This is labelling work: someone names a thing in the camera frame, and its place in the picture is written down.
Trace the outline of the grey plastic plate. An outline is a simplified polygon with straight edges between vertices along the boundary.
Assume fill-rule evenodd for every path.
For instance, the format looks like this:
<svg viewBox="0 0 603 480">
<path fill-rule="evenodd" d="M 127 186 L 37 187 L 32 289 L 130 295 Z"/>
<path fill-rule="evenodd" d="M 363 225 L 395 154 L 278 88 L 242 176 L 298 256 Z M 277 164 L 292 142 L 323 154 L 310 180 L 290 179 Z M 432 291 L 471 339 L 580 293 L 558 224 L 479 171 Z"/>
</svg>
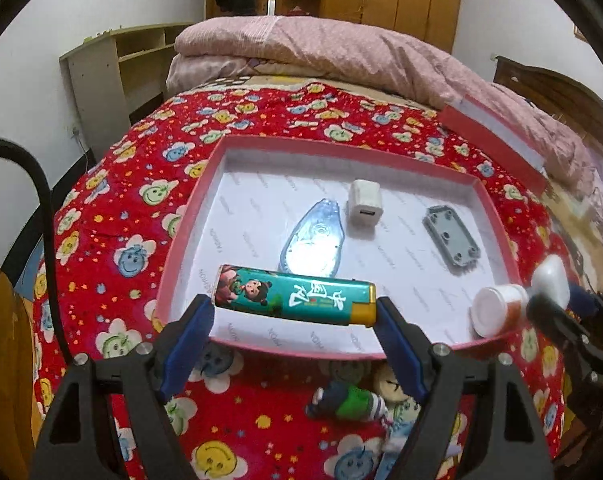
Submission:
<svg viewBox="0 0 603 480">
<path fill-rule="evenodd" d="M 429 207 L 423 225 L 443 261 L 456 274 L 475 268 L 481 250 L 458 213 L 450 206 Z"/>
</svg>

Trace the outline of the red box lid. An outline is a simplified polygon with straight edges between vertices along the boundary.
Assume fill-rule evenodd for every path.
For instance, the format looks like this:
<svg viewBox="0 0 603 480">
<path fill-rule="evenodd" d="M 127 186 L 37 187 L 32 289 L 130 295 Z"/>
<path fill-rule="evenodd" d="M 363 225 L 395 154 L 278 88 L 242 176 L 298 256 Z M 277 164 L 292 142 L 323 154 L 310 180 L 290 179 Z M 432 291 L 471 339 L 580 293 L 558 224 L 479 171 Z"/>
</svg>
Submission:
<svg viewBox="0 0 603 480">
<path fill-rule="evenodd" d="M 439 113 L 439 122 L 499 162 L 533 194 L 543 194 L 548 185 L 544 158 L 521 129 L 489 110 L 485 104 L 472 96 L 464 96 Z"/>
</svg>

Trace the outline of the dark wooden headboard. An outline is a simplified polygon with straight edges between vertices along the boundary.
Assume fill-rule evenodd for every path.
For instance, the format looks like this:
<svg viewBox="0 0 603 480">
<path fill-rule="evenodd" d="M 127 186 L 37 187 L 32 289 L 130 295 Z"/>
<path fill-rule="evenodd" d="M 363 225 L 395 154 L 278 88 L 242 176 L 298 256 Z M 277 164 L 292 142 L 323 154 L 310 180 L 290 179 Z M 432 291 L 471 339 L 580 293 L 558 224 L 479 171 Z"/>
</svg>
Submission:
<svg viewBox="0 0 603 480">
<path fill-rule="evenodd" d="M 603 100 L 579 81 L 553 70 L 499 55 L 493 81 L 507 87 L 563 124 L 594 151 L 603 169 Z"/>
</svg>

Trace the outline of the green toy figure keychain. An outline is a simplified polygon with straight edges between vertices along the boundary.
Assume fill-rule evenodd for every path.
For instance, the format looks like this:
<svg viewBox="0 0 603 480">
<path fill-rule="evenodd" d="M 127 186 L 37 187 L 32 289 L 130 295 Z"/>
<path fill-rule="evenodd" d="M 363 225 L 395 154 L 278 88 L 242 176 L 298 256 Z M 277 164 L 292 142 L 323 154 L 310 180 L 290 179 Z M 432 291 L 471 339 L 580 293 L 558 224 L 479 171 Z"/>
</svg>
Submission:
<svg viewBox="0 0 603 480">
<path fill-rule="evenodd" d="M 374 422 L 388 414 L 384 399 L 357 386 L 332 380 L 318 388 L 306 406 L 310 418 L 335 417 L 348 422 Z"/>
</svg>

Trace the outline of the pink folded quilt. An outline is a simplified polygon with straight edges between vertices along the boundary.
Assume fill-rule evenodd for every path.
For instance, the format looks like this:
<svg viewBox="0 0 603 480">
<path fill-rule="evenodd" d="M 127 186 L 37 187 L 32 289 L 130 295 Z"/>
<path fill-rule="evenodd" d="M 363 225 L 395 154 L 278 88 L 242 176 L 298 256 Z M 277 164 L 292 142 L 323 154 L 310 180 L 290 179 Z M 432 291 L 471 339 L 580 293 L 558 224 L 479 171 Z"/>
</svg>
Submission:
<svg viewBox="0 0 603 480">
<path fill-rule="evenodd" d="M 592 155 L 573 129 L 449 53 L 401 32 L 312 16 L 221 16 L 184 29 L 174 50 L 167 77 L 171 93 L 235 75 L 240 63 L 262 60 L 399 94 L 437 110 L 471 96 L 521 130 L 557 180 L 580 195 L 603 188 Z"/>
</svg>

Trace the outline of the white-capped orange bottle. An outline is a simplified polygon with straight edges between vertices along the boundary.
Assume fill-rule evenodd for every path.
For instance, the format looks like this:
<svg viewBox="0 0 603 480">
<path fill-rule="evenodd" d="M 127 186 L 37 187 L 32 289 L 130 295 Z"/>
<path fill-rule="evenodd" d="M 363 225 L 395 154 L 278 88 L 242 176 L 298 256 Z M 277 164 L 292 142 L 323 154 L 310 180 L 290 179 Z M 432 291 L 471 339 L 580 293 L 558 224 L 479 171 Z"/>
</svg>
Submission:
<svg viewBox="0 0 603 480">
<path fill-rule="evenodd" d="M 493 338 L 514 330 L 525 318 L 528 294 L 522 285 L 484 287 L 477 292 L 469 309 L 475 333 Z"/>
</svg>

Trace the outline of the red shallow box tray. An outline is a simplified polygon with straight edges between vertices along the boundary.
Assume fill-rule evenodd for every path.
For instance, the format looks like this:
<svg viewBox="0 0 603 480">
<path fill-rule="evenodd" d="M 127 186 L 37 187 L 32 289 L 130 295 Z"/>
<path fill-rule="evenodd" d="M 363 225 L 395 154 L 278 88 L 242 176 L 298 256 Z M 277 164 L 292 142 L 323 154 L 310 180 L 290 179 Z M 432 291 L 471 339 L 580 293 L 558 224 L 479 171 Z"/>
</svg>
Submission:
<svg viewBox="0 0 603 480">
<path fill-rule="evenodd" d="M 379 185 L 383 214 L 373 228 L 344 224 L 338 278 L 373 283 L 432 341 L 479 346 L 469 316 L 475 295 L 519 280 L 484 185 L 430 162 L 300 139 L 227 136 L 213 149 L 168 252 L 157 318 L 172 322 L 195 296 L 211 294 L 224 264 L 276 270 L 299 220 L 321 200 L 346 207 L 358 179 Z M 452 208 L 476 240 L 469 270 L 453 270 L 427 233 L 434 206 Z"/>
</svg>

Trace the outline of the white earbuds case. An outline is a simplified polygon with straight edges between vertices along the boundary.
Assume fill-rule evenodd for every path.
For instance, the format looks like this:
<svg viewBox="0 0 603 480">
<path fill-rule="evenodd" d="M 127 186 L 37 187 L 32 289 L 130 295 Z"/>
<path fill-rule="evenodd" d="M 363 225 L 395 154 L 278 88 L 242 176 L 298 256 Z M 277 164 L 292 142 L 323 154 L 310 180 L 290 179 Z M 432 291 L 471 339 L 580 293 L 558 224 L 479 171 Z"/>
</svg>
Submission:
<svg viewBox="0 0 603 480">
<path fill-rule="evenodd" d="M 558 255 L 548 255 L 530 281 L 530 296 L 542 295 L 566 310 L 571 300 L 571 290 L 563 260 Z"/>
</svg>

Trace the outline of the white USB charger cube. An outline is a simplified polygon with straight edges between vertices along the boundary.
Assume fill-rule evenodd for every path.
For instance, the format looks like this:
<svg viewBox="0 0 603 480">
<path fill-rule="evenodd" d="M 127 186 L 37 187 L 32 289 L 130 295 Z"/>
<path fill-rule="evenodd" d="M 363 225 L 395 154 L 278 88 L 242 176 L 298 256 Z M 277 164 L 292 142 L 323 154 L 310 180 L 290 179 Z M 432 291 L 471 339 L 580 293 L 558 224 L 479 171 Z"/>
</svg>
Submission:
<svg viewBox="0 0 603 480">
<path fill-rule="evenodd" d="M 355 226 L 375 228 L 384 213 L 382 189 L 379 182 L 357 179 L 348 193 L 348 220 Z"/>
</svg>

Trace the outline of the beige open shelf unit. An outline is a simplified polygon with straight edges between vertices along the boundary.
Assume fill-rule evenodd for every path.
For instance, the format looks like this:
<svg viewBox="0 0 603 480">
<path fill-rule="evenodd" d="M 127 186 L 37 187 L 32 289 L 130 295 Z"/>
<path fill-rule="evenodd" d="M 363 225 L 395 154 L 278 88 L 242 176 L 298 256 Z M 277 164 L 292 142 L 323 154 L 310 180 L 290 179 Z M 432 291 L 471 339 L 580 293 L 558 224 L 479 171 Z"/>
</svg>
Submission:
<svg viewBox="0 0 603 480">
<path fill-rule="evenodd" d="M 83 139 L 97 160 L 168 99 L 174 44 L 188 25 L 111 29 L 59 58 L 68 73 Z"/>
</svg>

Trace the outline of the wooden Chinese chess piece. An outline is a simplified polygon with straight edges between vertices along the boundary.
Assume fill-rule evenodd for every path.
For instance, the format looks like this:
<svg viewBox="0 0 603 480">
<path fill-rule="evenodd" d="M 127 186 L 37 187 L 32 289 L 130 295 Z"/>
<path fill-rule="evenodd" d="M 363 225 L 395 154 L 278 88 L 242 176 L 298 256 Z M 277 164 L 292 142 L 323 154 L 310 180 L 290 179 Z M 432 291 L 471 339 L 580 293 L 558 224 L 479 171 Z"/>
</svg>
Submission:
<svg viewBox="0 0 603 480">
<path fill-rule="evenodd" d="M 386 403 L 398 404 L 408 400 L 409 396 L 403 392 L 399 380 L 388 363 L 382 364 L 375 373 L 373 390 Z"/>
</svg>

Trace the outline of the clear blue correction tape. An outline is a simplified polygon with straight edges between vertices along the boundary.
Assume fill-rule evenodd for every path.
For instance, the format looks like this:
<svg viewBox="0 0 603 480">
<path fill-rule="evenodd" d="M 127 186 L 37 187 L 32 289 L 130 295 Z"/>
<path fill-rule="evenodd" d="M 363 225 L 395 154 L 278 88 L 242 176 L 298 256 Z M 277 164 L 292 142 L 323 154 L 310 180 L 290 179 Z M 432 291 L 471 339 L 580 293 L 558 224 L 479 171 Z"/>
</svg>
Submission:
<svg viewBox="0 0 603 480">
<path fill-rule="evenodd" d="M 335 278 L 344 240 L 341 208 L 336 200 L 323 198 L 292 229 L 280 252 L 278 270 L 287 274 Z"/>
</svg>

